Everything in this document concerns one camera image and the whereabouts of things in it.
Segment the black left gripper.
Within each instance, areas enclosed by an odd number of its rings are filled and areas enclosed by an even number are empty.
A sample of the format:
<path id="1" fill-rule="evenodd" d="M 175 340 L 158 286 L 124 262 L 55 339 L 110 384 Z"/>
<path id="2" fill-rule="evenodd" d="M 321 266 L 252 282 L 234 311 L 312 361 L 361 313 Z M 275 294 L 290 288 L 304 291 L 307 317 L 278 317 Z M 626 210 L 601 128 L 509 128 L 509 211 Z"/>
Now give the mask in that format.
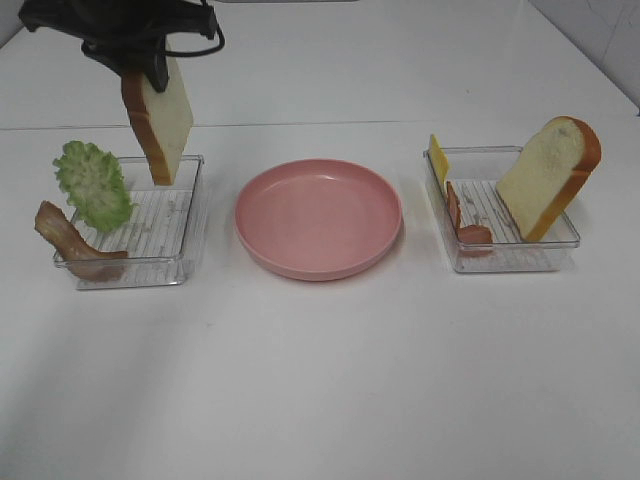
<path id="1" fill-rule="evenodd" d="M 214 8 L 206 2 L 32 0 L 22 4 L 18 17 L 31 32 L 45 27 L 89 41 L 81 45 L 86 57 L 117 75 L 143 71 L 158 93 L 169 81 L 163 54 L 145 52 L 141 64 L 127 51 L 108 45 L 134 45 L 173 33 L 213 40 L 219 31 Z"/>

